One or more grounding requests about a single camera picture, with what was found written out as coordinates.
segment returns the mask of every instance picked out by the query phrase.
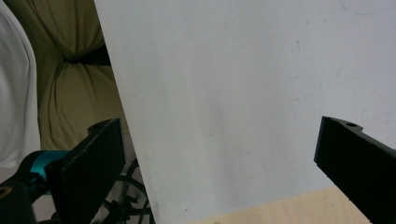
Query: person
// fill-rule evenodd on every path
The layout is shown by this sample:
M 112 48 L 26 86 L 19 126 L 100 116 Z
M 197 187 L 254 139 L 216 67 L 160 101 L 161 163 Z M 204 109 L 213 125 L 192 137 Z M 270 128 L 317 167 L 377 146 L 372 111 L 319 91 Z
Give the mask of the person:
M 34 150 L 72 149 L 106 119 L 121 118 L 129 136 L 111 66 L 83 60 L 105 45 L 94 2 L 1 4 L 0 166 L 18 165 Z

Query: pants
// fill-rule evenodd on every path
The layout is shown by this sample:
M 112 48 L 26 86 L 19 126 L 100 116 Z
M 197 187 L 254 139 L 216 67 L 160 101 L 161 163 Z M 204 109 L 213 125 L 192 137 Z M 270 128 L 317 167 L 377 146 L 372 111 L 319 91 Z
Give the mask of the pants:
M 71 149 L 87 128 L 121 118 L 110 66 L 73 63 L 105 44 L 92 0 L 5 0 L 32 44 L 42 149 Z

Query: white tabletop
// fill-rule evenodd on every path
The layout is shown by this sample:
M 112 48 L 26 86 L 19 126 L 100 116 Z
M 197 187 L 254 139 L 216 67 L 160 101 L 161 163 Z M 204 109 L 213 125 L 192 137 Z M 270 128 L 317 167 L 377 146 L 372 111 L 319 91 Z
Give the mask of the white tabletop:
M 157 223 L 329 186 L 323 115 L 396 145 L 393 1 L 96 5 Z

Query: teal object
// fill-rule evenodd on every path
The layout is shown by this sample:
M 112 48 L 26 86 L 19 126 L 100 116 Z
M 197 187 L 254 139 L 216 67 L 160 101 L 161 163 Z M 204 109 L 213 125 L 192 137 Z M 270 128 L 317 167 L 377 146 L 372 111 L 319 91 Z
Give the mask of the teal object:
M 47 181 L 47 176 L 44 168 L 52 161 L 56 161 L 61 159 L 64 155 L 66 155 L 69 150 L 49 150 L 44 151 L 39 155 L 35 162 L 33 162 L 32 168 L 30 169 L 31 173 L 38 173 L 40 174 L 44 180 Z

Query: black plastic part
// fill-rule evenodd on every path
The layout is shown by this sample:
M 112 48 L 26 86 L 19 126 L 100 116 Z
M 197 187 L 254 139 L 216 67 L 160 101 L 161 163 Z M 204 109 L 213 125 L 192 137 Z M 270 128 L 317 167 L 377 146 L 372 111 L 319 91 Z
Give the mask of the black plastic part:
M 93 125 L 70 153 L 46 167 L 49 190 L 62 224 L 88 224 L 125 163 L 119 119 Z
M 396 223 L 396 151 L 354 123 L 323 117 L 315 162 L 374 224 Z
M 23 183 L 5 181 L 0 185 L 0 223 L 35 223 L 29 191 Z

